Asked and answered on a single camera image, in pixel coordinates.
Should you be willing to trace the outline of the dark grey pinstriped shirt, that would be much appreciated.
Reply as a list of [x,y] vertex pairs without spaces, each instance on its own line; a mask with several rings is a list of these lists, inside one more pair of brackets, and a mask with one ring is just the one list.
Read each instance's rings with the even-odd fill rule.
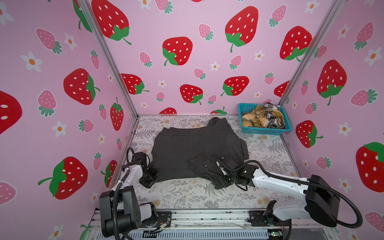
[[164,128],[155,138],[152,167],[159,171],[157,182],[203,178],[215,189],[222,171],[219,158],[231,158],[242,165],[249,159],[247,143],[240,139],[225,118],[212,118],[208,125],[195,129]]

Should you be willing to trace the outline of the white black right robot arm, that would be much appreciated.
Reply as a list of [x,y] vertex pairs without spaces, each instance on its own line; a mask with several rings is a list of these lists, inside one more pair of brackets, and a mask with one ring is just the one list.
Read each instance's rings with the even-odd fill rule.
[[270,201],[266,210],[251,222],[276,226],[289,220],[312,219],[326,226],[335,227],[338,220],[340,197],[326,190],[329,185],[320,177],[309,179],[269,173],[260,165],[244,165],[229,169],[218,163],[225,180],[246,191],[249,186],[272,189],[293,196],[291,201]]

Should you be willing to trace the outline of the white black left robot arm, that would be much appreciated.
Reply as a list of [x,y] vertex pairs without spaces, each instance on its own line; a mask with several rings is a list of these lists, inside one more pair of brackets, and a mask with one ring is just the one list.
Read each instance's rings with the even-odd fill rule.
[[116,240],[143,225],[154,226],[158,220],[154,204],[140,205],[137,200],[135,185],[143,176],[142,166],[130,165],[123,169],[118,184],[100,195],[102,234]]

